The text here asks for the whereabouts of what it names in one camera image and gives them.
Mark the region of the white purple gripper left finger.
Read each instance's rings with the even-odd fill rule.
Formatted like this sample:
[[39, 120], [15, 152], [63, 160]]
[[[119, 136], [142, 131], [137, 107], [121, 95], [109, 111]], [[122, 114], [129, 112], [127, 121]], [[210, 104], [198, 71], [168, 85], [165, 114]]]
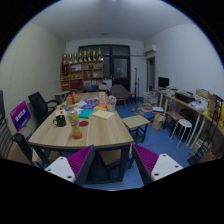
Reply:
[[82, 186], [86, 181], [94, 156], [94, 146], [90, 145], [69, 157], [60, 156], [46, 168], [46, 171]]

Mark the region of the white purple gripper right finger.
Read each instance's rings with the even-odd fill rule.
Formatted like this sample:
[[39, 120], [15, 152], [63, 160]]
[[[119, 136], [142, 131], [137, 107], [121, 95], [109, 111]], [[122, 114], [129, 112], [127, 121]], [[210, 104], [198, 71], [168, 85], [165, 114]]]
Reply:
[[137, 144], [132, 145], [132, 154], [144, 185], [182, 169], [168, 154], [158, 155]]

